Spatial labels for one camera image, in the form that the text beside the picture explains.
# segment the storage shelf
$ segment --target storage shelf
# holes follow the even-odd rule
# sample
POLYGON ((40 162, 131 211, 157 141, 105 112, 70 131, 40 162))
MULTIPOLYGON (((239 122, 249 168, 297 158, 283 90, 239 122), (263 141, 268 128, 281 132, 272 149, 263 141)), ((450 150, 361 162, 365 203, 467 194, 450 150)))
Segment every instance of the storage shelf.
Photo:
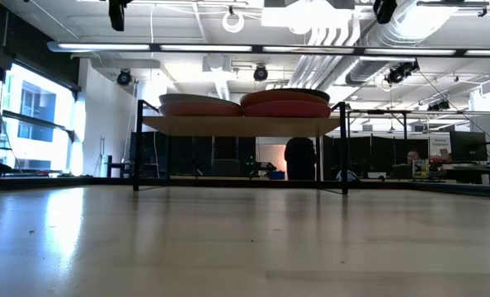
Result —
POLYGON ((143 124, 168 136, 319 137, 340 125, 338 118, 238 116, 145 116, 143 124))

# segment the round cushion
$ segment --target round cushion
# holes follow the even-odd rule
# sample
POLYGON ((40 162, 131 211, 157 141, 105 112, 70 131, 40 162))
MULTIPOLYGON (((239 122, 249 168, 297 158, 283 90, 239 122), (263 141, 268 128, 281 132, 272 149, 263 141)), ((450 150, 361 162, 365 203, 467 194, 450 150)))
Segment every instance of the round cushion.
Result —
POLYGON ((219 98, 193 95, 193 94, 164 94, 159 96, 159 101, 161 102, 161 105, 174 103, 174 102, 184 102, 184 101, 209 101, 209 102, 225 103, 225 104, 235 105, 235 106, 238 105, 234 102, 226 101, 219 98))
POLYGON ((327 105, 307 101, 271 101, 255 104, 244 110, 245 116, 260 117, 325 118, 330 114, 331 109, 327 105))
POLYGON ((306 101, 327 106, 327 102, 324 101, 321 97, 316 97, 302 92, 278 90, 261 91, 247 94, 241 98, 240 103, 243 108, 247 108, 256 104, 273 101, 306 101))
POLYGON ((179 101, 159 107, 163 116, 243 116, 242 108, 236 105, 210 101, 179 101))
POLYGON ((331 98, 326 92, 322 92, 319 90, 303 89, 303 88, 285 88, 282 90, 283 91, 289 91, 289 92, 302 92, 302 93, 306 93, 306 94, 313 95, 316 97, 321 97, 327 103, 329 103, 329 99, 331 98))

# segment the person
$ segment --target person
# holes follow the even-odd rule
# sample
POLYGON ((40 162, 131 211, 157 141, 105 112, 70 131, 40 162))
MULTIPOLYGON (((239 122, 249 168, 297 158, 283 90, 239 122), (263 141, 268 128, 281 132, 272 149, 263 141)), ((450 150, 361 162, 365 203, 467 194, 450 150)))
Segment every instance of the person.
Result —
POLYGON ((285 146, 284 157, 287 162, 287 178, 290 181, 315 180, 316 155, 311 139, 290 139, 285 146))
POLYGON ((408 151, 408 155, 407 155, 408 165, 412 165, 414 161, 419 159, 421 158, 419 158, 419 152, 417 150, 411 149, 410 151, 408 151))

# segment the floor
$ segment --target floor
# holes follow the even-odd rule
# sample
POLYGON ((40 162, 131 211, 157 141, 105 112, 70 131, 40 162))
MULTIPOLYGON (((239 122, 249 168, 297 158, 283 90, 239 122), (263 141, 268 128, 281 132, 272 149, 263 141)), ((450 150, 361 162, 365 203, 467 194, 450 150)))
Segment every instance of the floor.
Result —
POLYGON ((127 186, 0 194, 0 296, 490 296, 490 200, 127 186))

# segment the ceiling light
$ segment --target ceiling light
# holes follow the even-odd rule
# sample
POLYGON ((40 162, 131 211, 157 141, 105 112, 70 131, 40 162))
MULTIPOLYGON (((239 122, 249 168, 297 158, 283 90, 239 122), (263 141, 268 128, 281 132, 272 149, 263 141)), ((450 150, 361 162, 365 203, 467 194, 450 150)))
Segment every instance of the ceiling light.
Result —
POLYGON ((375 62, 415 62, 416 58, 404 58, 404 57, 371 57, 361 56, 361 61, 375 61, 375 62))
POLYGON ((366 49, 364 54, 453 55, 455 49, 366 49))
POLYGON ((129 44, 58 44, 60 49, 78 51, 96 50, 149 50, 149 45, 129 45, 129 44))
POLYGON ((294 54, 353 54, 351 48, 335 48, 326 46, 264 46, 266 53, 294 53, 294 54))
POLYGON ((467 50, 465 53, 466 56, 469 55, 478 55, 478 56, 490 56, 490 50, 489 49, 473 49, 473 50, 467 50))
POLYGON ((250 52, 248 45, 161 45, 162 51, 250 52))

